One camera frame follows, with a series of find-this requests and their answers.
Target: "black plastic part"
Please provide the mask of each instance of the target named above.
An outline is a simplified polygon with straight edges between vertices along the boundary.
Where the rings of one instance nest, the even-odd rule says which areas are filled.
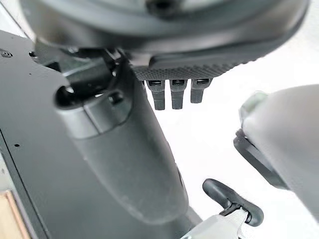
[[[100,183],[132,216],[165,224],[186,212],[187,193],[142,83],[129,66],[121,74],[133,83],[128,118],[107,132],[73,141]],[[90,118],[99,121],[100,115]]]
[[[164,12],[179,2],[147,3],[153,9],[159,1],[166,2]],[[60,47],[121,48],[138,79],[146,81],[214,78],[263,57],[298,30],[309,3],[232,0],[166,20],[146,10],[136,14],[98,2],[23,0],[21,4],[44,42]]]
[[[289,190],[275,169],[265,156],[245,137],[243,130],[236,132],[234,146],[237,151],[270,183],[276,188]]]
[[[165,110],[165,81],[146,81],[152,92],[155,110]]]
[[[171,94],[171,107],[174,110],[183,108],[184,91],[187,86],[187,80],[172,80],[169,81]]]
[[[191,80],[190,102],[193,104],[201,103],[204,90],[210,86],[213,79]]]
[[[264,213],[259,207],[248,202],[233,189],[221,182],[214,179],[206,179],[203,183],[203,190],[212,200],[216,201],[229,212],[233,210],[234,205],[240,205],[249,213],[245,222],[248,225],[257,227],[263,222]]]

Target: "white wall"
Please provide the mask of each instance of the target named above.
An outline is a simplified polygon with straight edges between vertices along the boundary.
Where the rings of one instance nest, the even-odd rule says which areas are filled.
[[[16,0],[0,0],[21,20],[13,1]],[[0,29],[18,34],[11,23],[5,24],[7,17],[1,13]],[[205,90],[202,104],[189,102],[188,87],[183,110],[171,110],[170,91],[166,88],[166,110],[156,115],[183,175],[190,204],[203,219],[222,210],[201,189],[204,179],[215,178],[264,210],[265,221],[260,227],[244,228],[246,238],[319,238],[317,223],[296,196],[270,186],[232,143],[240,127],[238,109],[256,90],[271,93],[319,82],[318,25],[319,0],[315,0],[303,28],[292,40],[267,57],[214,79]],[[150,92],[149,100],[153,101]]]

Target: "black clamp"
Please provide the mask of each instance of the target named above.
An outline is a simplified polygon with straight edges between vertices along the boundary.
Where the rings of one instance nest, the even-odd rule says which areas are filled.
[[[242,208],[248,212],[248,217],[245,223],[250,226],[257,227],[263,222],[263,211],[255,204],[252,204],[242,198],[238,193],[227,187],[225,184],[214,179],[206,179],[203,183],[203,190],[212,200],[216,201],[225,209],[220,213],[220,215],[226,216],[235,210]]]
[[[172,80],[169,81],[171,93],[171,107],[174,110],[183,108],[184,91],[187,86],[187,80]]]
[[[152,92],[155,110],[165,110],[165,81],[146,81]]]
[[[190,102],[199,104],[203,100],[204,90],[210,86],[213,79],[191,80]]]

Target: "textured rubber surface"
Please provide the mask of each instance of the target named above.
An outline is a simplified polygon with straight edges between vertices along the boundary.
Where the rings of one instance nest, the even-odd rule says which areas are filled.
[[[171,69],[152,69],[148,67],[134,68],[137,78],[141,81],[146,80],[179,80],[179,79],[203,79],[218,77],[235,66],[242,63],[231,64],[205,64],[184,66]]]

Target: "screw hole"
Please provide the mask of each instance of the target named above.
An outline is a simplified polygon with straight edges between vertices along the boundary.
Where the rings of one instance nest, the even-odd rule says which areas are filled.
[[[36,57],[35,52],[34,52],[34,51],[30,51],[30,52],[29,52],[29,56],[30,56],[30,57]]]
[[[119,92],[114,92],[109,95],[109,101],[111,104],[116,105],[123,101],[123,96]]]
[[[173,86],[183,86],[185,84],[185,80],[173,80]]]
[[[150,86],[160,86],[161,85],[161,81],[149,81],[149,85]]]
[[[167,10],[171,7],[171,2],[169,1],[160,1],[155,4],[158,10]]]
[[[197,85],[206,85],[208,83],[209,83],[209,79],[201,79],[196,81]]]

